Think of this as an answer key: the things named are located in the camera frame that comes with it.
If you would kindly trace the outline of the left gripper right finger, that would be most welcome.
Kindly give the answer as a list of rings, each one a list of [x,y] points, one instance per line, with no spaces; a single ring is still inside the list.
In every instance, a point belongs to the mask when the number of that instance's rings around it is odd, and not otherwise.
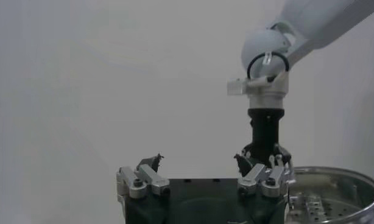
[[[249,197],[260,191],[264,197],[278,198],[288,193],[289,184],[284,176],[286,164],[283,163],[283,167],[270,167],[260,163],[252,164],[247,157],[240,154],[236,154],[234,158],[241,174],[237,179],[239,195]]]

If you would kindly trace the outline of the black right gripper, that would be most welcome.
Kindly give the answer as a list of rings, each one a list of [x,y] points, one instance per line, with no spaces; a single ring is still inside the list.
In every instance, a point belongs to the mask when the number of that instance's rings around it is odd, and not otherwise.
[[[252,164],[260,163],[270,167],[283,167],[287,184],[296,182],[291,154],[279,144],[279,121],[284,116],[284,109],[250,108],[252,142],[244,147],[249,153]]]

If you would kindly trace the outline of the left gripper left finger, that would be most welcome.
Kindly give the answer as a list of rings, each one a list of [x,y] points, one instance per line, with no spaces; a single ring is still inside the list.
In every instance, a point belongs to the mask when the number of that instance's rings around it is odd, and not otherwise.
[[[123,203],[126,197],[140,200],[149,194],[168,197],[171,194],[170,180],[158,174],[163,158],[158,153],[142,159],[134,169],[120,167],[116,172],[117,201]]]

